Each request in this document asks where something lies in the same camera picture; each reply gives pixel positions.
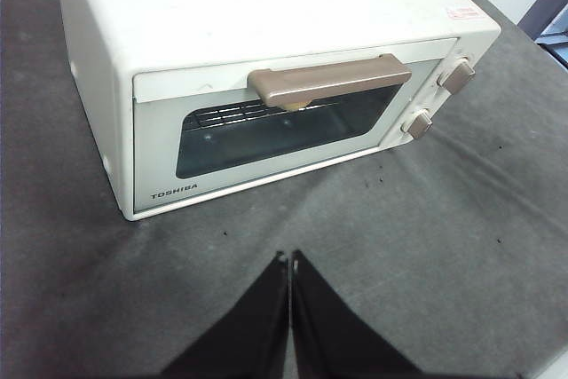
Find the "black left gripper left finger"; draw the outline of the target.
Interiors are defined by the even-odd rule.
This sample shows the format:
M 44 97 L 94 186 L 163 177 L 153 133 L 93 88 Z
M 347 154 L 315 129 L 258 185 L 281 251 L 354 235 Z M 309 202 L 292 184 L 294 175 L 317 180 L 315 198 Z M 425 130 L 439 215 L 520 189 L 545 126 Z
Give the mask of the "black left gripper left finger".
M 275 254 L 219 321 L 162 373 L 167 378 L 281 378 L 288 340 L 288 258 Z

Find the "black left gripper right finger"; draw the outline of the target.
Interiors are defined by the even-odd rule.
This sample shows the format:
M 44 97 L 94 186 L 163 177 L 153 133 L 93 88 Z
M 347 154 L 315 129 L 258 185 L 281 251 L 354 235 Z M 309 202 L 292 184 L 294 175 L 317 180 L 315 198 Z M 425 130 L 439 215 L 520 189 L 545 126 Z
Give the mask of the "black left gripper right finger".
M 399 378 L 422 373 L 344 302 L 300 250 L 292 253 L 291 290 L 302 378 Z

